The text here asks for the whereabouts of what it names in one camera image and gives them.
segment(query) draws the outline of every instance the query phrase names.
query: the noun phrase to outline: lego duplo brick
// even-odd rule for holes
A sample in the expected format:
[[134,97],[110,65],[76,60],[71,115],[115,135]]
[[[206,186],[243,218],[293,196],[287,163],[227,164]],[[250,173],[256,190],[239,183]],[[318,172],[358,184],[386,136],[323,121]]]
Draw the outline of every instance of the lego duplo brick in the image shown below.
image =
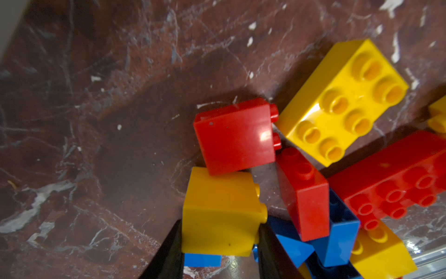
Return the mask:
[[328,167],[399,103],[407,83],[370,40],[335,44],[280,114],[276,126]]
[[359,219],[330,189],[330,235],[309,242],[324,267],[348,264],[359,225]]
[[282,150],[276,165],[282,200],[299,237],[306,242],[328,236],[327,180],[295,148]]
[[221,263],[221,255],[184,254],[185,267],[219,267]]
[[280,137],[273,133],[276,105],[262,98],[197,114],[195,134],[210,175],[221,175],[276,160]]
[[398,278],[417,270],[404,243],[381,221],[360,229],[350,262],[364,279]]
[[312,253],[305,264],[312,279],[362,279],[361,274],[349,262],[346,265],[324,267],[316,253]]
[[268,218],[248,172],[210,176],[193,167],[183,205],[182,252],[249,257]]
[[291,261],[298,268],[314,252],[312,245],[302,242],[291,221],[269,216],[268,224],[273,229]]
[[331,176],[330,187],[374,229],[386,216],[402,218],[413,204],[432,205],[446,189],[446,140],[417,131]]
[[431,118],[427,121],[429,127],[446,137],[446,96],[429,106]]

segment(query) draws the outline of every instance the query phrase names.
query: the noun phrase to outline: reddish-brown marble tabletop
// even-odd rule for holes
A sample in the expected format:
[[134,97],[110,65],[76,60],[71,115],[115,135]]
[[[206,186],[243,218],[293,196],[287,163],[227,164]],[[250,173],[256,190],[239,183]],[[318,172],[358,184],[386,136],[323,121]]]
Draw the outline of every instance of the reddish-brown marble tabletop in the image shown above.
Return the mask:
[[[255,96],[282,110],[336,42],[371,38],[410,89],[323,174],[424,129],[445,26],[443,0],[32,2],[0,64],[0,278],[136,278],[203,165],[195,114]],[[251,172],[288,218],[274,164]],[[443,194],[385,222],[418,254],[446,243],[445,212]],[[211,277],[258,267],[185,269]]]

